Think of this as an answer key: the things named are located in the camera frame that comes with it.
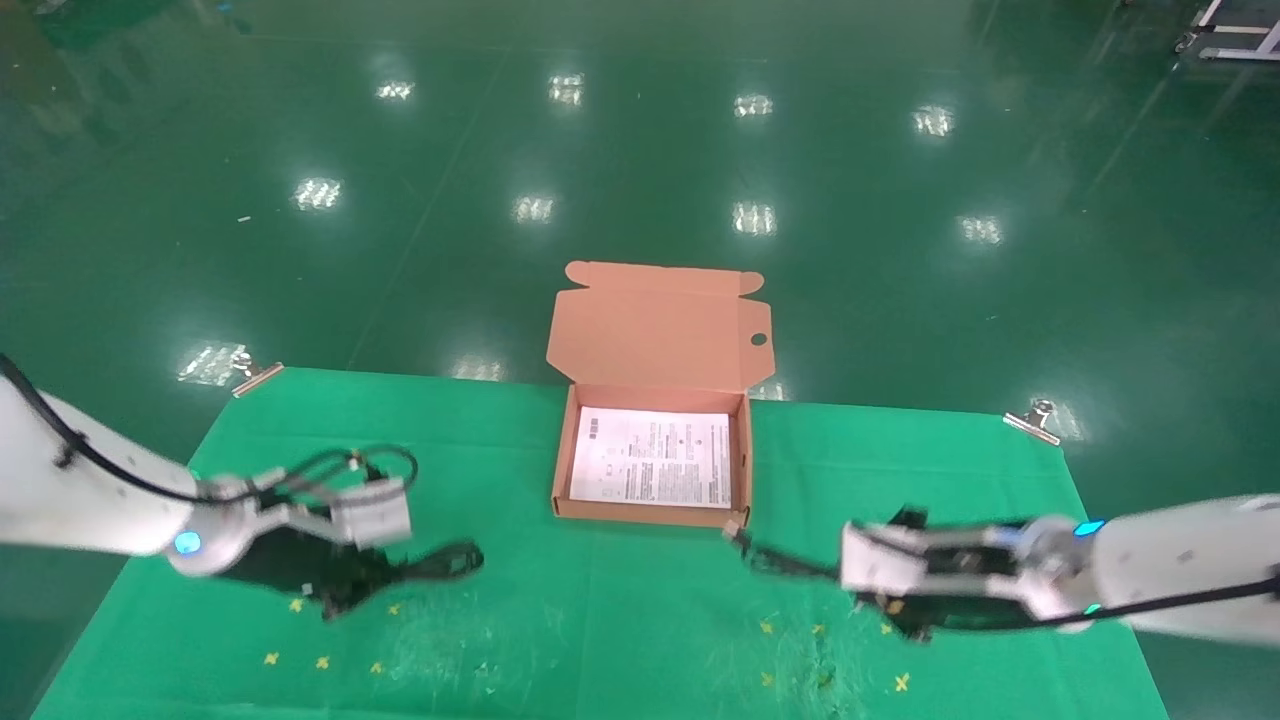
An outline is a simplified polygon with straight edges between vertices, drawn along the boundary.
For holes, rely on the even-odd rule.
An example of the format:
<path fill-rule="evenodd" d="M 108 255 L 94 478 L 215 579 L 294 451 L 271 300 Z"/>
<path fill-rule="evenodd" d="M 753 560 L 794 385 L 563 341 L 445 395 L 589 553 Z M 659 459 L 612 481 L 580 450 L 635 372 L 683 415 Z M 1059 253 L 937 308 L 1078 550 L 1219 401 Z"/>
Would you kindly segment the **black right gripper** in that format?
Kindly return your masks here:
<path fill-rule="evenodd" d="M 884 525 L 927 528 L 924 507 L 902 506 Z M 948 632 L 1010 632 L 1034 626 L 1038 619 L 1019 600 L 987 596 L 878 594 L 888 624 L 915 644 L 929 644 L 934 626 Z"/>

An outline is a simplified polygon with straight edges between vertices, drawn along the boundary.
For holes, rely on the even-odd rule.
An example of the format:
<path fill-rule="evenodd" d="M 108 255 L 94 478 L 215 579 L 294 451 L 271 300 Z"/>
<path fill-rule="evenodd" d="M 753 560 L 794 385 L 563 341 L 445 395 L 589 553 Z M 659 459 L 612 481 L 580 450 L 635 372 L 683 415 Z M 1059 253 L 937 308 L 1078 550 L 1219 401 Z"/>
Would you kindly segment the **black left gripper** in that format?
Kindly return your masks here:
<path fill-rule="evenodd" d="M 278 528 L 260 536 L 221 578 L 300 594 L 321 612 L 348 612 L 392 584 L 430 582 L 428 556 L 392 562 L 380 550 L 360 550 Z"/>

